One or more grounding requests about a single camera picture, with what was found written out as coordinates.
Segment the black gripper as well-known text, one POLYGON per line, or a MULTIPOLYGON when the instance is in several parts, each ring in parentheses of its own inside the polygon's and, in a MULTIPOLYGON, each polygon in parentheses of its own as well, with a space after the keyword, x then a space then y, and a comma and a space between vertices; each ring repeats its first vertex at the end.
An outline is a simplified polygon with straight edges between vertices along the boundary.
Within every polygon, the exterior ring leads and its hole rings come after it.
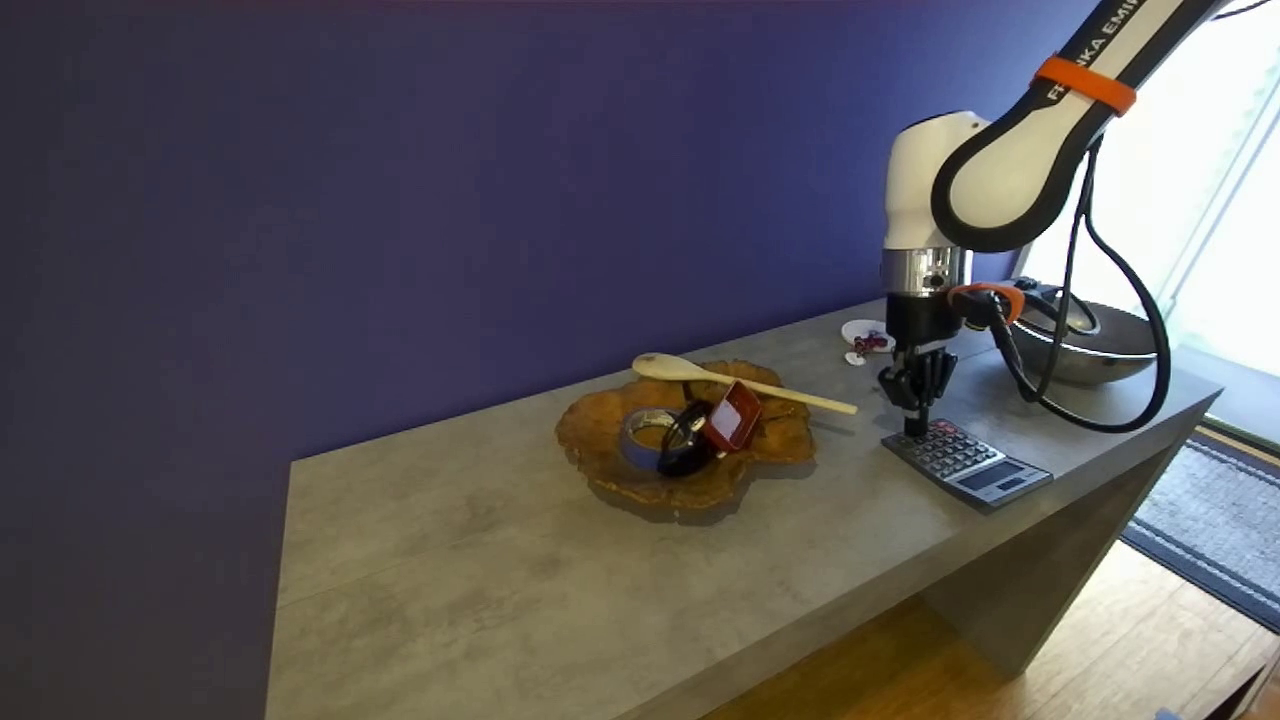
POLYGON ((898 407, 903 432, 929 432, 929 407, 942 396, 956 357, 936 348, 952 341, 964 325, 982 325, 989 302, 964 287, 936 295, 893 295, 883 327, 894 341, 894 357, 875 374, 878 392, 898 407))

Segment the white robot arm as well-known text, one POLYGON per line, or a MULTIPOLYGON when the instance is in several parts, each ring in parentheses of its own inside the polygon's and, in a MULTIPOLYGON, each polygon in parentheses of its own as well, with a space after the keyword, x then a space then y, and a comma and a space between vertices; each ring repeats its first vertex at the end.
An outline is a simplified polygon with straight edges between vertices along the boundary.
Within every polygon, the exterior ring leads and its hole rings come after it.
POLYGON ((974 284, 968 256, 1042 235, 1104 123, 1125 118, 1136 87, 1218 7, 1224 0, 1100 0, 1009 111, 996 122, 941 111, 893 141, 883 325, 894 348, 878 388, 903 412, 909 437, 929 432, 956 368, 946 341, 964 325, 989 327, 1019 392, 1042 402, 1042 385, 1023 381, 1011 346, 1023 295, 974 284))

